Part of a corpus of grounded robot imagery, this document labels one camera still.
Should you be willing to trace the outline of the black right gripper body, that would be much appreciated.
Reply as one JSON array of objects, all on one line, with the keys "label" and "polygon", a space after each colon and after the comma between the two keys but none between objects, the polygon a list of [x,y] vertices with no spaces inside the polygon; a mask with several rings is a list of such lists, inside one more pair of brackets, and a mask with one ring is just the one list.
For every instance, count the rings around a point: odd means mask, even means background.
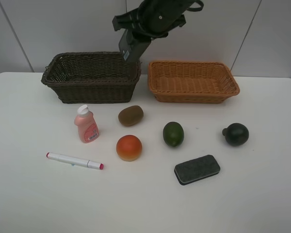
[{"label": "black right gripper body", "polygon": [[126,29],[153,39],[167,37],[169,32],[177,27],[186,24],[184,15],[177,19],[168,19],[161,13],[143,15],[143,12],[136,8],[122,15],[115,16],[112,20],[115,31]]}]

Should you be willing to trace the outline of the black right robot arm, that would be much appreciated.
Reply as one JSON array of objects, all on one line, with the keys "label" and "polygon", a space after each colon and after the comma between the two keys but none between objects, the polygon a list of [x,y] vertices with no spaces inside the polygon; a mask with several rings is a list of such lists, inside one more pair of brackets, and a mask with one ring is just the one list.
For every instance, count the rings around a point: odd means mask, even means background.
[{"label": "black right robot arm", "polygon": [[153,39],[166,37],[169,31],[186,23],[185,11],[202,11],[201,0],[145,0],[136,9],[112,20],[115,31],[126,29]]}]

